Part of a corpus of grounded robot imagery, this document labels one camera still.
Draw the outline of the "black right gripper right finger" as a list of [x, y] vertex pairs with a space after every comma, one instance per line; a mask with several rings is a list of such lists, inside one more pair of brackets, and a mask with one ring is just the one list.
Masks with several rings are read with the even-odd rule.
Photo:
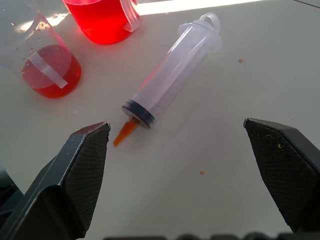
[[261, 178], [293, 232], [320, 230], [320, 151], [298, 129], [246, 118]]

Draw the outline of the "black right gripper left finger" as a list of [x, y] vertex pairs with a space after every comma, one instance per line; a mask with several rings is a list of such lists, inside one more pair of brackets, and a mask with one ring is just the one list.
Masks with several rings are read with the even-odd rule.
[[103, 121], [72, 133], [36, 176], [4, 223], [0, 238], [84, 238], [102, 186], [110, 130]]

